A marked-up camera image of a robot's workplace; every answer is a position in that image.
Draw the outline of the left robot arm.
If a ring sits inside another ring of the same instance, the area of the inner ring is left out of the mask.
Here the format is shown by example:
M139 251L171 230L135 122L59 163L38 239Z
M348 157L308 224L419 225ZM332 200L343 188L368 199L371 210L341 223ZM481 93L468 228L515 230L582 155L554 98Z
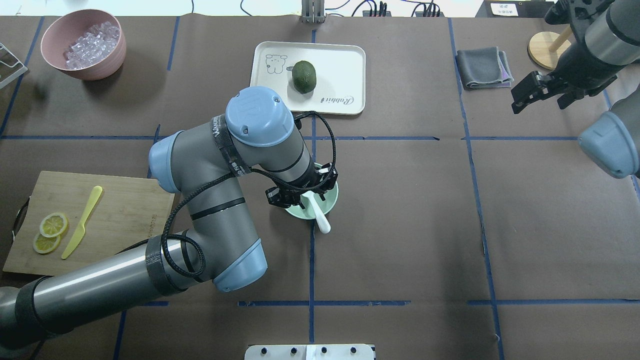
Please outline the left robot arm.
M203 282L232 292L262 277L265 251L239 178L272 180L265 196L279 208L301 205L306 192L333 189L337 155L315 164L301 133L307 117L326 123L318 111L295 114L273 89L251 86L222 114L154 144L151 174L182 196L160 234L64 275L2 287L1 357Z

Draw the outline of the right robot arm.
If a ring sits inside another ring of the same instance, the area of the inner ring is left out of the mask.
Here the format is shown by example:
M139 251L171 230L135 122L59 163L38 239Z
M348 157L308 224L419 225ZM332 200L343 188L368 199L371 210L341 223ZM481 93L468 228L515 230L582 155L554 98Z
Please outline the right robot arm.
M546 13L550 25L567 24L574 43L550 73L532 71L511 91L518 114L536 101L558 96L566 109L596 96L618 73L639 59L640 5L637 0L558 0ZM582 151L613 178L639 175L639 91L615 102L578 137Z

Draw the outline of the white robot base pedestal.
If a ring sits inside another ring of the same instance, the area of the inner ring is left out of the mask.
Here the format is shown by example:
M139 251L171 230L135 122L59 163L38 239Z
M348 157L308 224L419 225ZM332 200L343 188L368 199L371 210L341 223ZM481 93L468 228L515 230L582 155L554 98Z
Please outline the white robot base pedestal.
M376 360L375 346L365 343L255 344L245 360Z

